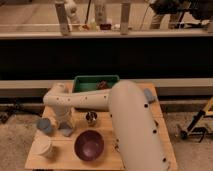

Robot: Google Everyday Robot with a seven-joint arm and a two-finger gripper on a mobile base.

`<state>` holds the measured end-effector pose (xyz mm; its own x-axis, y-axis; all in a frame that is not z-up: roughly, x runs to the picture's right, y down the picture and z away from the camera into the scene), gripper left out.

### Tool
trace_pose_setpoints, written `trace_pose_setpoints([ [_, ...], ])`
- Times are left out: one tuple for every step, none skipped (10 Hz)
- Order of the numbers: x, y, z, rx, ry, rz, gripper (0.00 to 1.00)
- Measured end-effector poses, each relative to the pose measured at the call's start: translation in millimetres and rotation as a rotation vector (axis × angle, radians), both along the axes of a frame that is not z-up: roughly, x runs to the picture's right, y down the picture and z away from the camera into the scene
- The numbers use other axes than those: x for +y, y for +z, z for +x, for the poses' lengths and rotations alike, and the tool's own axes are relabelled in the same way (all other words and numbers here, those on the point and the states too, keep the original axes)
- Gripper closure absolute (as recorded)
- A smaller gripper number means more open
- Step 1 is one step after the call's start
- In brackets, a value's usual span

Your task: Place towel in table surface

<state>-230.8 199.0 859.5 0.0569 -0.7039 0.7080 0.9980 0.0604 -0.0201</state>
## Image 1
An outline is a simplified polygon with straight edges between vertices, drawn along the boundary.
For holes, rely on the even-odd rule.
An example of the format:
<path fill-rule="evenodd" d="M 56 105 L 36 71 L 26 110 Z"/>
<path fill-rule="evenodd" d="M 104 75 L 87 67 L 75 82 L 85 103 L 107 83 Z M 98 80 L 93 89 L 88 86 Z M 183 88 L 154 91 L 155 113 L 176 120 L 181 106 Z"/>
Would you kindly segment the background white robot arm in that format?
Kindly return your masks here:
<path fill-rule="evenodd" d="M 72 24 L 80 23 L 77 15 L 77 5 L 74 0 L 65 0 L 65 10 Z"/>

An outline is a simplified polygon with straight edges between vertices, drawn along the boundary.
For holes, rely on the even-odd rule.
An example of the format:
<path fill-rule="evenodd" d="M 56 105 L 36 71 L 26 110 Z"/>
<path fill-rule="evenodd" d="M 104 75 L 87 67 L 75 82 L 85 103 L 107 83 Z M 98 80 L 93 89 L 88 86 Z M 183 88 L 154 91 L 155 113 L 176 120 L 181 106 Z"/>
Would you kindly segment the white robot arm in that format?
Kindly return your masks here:
<path fill-rule="evenodd" d="M 122 80 L 110 89 L 80 93 L 63 92 L 64 88 L 61 83 L 54 85 L 44 95 L 44 104 L 56 109 L 107 110 L 112 115 L 125 171 L 169 170 L 148 100 L 136 83 Z"/>

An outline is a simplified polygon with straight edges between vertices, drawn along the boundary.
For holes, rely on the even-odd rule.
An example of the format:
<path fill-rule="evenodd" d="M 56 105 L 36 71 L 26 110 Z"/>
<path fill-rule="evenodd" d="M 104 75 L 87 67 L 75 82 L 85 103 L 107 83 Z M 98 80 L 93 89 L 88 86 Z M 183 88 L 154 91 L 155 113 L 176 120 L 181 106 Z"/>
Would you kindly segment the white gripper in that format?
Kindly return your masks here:
<path fill-rule="evenodd" d="M 55 113 L 55 118 L 57 120 L 59 129 L 73 128 L 70 107 L 56 106 L 53 108 L 53 111 Z"/>

